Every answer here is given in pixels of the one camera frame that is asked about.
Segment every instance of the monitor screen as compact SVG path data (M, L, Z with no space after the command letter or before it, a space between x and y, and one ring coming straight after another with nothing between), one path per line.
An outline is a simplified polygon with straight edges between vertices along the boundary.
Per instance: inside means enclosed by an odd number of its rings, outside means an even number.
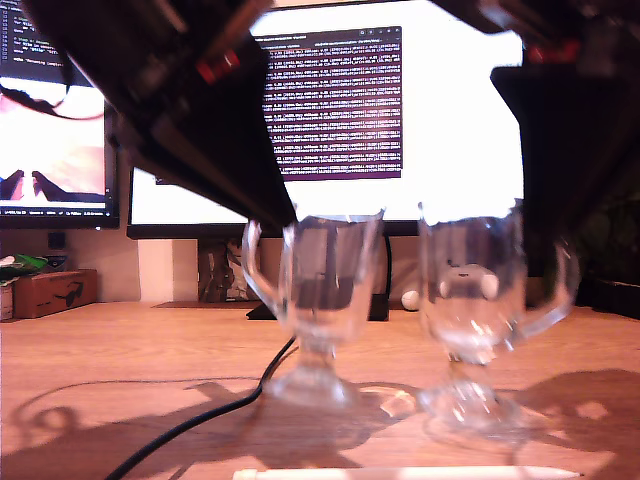
M104 97L76 69L65 97L60 59L17 1L0 0L0 83L56 104L60 115L95 117ZM104 116L64 120L0 95L0 227L115 227L115 158Z
M490 80L522 63L515 34L484 35L424 0L276 9L252 34L271 55L263 110L276 158L305 211L386 207L389 233L415 233L419 201L446 212L522 198L519 126ZM139 238L246 222L141 170L131 203Z

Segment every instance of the white ball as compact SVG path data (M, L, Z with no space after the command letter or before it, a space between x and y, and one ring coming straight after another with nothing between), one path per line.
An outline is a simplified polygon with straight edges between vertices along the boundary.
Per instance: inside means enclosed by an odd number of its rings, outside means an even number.
M402 295L402 306L405 310L415 312L420 307L420 295L415 290L409 290Z
M444 280L440 282L440 296L442 296L442 298L449 296L449 284Z

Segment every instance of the glass base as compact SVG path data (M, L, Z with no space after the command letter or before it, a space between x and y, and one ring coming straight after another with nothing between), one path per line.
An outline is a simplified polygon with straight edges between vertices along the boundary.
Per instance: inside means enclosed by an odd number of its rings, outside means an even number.
M548 427L545 417L533 415L514 401L497 396L491 387L474 382L424 390L418 401L429 414L425 432L445 443L514 447Z
M357 390L340 380L333 369L305 365L270 380L265 392L285 402L326 409L351 408L358 399Z

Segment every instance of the screen bezel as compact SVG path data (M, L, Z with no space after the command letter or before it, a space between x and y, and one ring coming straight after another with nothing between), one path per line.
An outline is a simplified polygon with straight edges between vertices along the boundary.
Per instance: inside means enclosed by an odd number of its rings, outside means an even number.
M128 225L127 237L132 240L242 238L244 223L203 223L198 225ZM416 220L385 220L384 234L390 237L417 237ZM282 238L282 232L263 230L263 238Z
M113 110L105 104L104 117L104 162L105 162L105 183L106 188L112 192L111 210L105 209L105 213L110 216L13 216L0 215L0 228L11 230L73 230L120 227L120 189L118 186L118 152L111 145L110 138L113 136L115 118Z

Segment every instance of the terminal window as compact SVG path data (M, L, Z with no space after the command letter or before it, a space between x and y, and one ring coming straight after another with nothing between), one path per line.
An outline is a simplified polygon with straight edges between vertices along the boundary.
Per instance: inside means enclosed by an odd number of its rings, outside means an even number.
M263 110L286 181L401 176L401 27L257 40L271 56Z
M18 0L0 0L0 76L62 83L60 57L25 17ZM74 83L90 86L74 67Z

